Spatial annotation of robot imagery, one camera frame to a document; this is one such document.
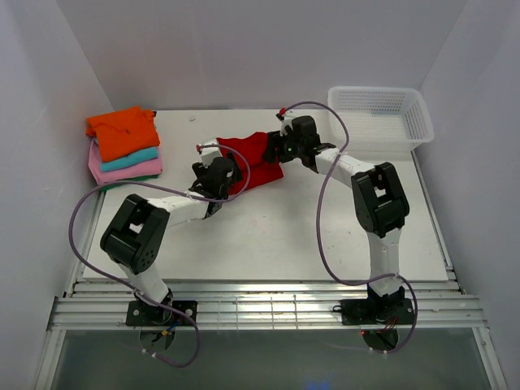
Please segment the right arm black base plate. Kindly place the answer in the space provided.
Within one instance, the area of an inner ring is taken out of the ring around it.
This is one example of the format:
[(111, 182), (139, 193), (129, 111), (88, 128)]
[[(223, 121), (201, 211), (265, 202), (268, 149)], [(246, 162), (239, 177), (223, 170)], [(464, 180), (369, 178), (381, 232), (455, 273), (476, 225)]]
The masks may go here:
[(344, 299), (332, 307), (343, 325), (411, 325), (415, 311), (410, 299), (397, 304), (379, 304), (367, 299)]

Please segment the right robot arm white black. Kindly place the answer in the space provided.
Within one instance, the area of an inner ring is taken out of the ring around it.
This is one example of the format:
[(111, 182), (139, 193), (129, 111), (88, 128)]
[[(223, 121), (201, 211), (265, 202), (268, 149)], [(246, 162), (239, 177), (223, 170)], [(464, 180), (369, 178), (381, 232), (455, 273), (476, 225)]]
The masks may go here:
[(333, 310), (344, 325), (408, 325), (414, 321), (414, 308), (405, 297), (399, 277), (399, 241), (410, 205), (396, 168), (390, 162), (374, 165), (343, 154), (330, 143), (323, 143), (314, 119), (309, 115), (291, 117), (279, 114), (281, 129), (267, 134), (263, 159), (287, 163), (295, 158), (304, 167), (346, 185), (353, 193), (353, 208), (367, 234), (370, 277), (365, 282), (365, 299), (346, 299)]

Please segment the red t shirt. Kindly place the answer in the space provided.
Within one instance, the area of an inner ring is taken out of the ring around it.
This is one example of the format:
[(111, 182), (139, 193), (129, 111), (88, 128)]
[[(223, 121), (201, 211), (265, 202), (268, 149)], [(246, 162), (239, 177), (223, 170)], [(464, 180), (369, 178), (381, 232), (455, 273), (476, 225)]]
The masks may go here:
[(249, 164), (251, 176), (246, 190), (284, 178), (283, 170), (277, 162), (269, 163), (262, 157), (267, 148), (266, 132), (255, 132), (246, 138), (217, 137), (216, 140), (220, 145), (231, 147), (239, 152)]

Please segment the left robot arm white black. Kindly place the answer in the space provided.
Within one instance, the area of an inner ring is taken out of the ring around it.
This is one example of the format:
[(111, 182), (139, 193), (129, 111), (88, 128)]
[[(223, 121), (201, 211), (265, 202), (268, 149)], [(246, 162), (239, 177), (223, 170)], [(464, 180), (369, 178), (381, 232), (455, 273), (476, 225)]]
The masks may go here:
[(176, 301), (154, 262), (168, 228), (214, 215), (243, 175), (231, 153), (207, 164), (197, 162), (193, 171), (196, 180), (186, 197), (127, 196), (102, 235), (101, 249), (136, 289), (128, 305), (129, 327), (187, 326), (185, 315), (197, 317), (197, 302)]

